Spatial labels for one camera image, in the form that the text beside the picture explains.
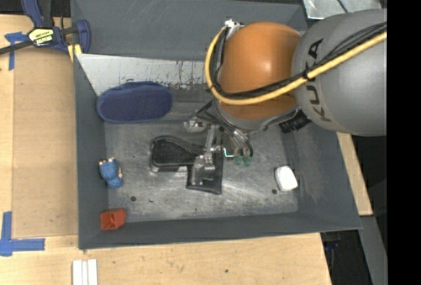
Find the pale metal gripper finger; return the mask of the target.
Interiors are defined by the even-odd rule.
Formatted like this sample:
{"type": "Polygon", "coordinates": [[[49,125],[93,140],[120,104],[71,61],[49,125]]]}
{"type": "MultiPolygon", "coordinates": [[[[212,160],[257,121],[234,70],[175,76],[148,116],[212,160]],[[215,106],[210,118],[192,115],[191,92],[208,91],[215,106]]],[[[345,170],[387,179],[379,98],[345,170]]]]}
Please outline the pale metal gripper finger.
{"type": "Polygon", "coordinates": [[[190,184],[198,186],[203,183],[203,173],[205,172],[205,157],[200,155],[195,158],[191,169],[190,184]]]}
{"type": "Polygon", "coordinates": [[[213,180],[216,167],[215,167],[212,153],[206,153],[204,156],[204,170],[205,170],[205,179],[213,180]]]}

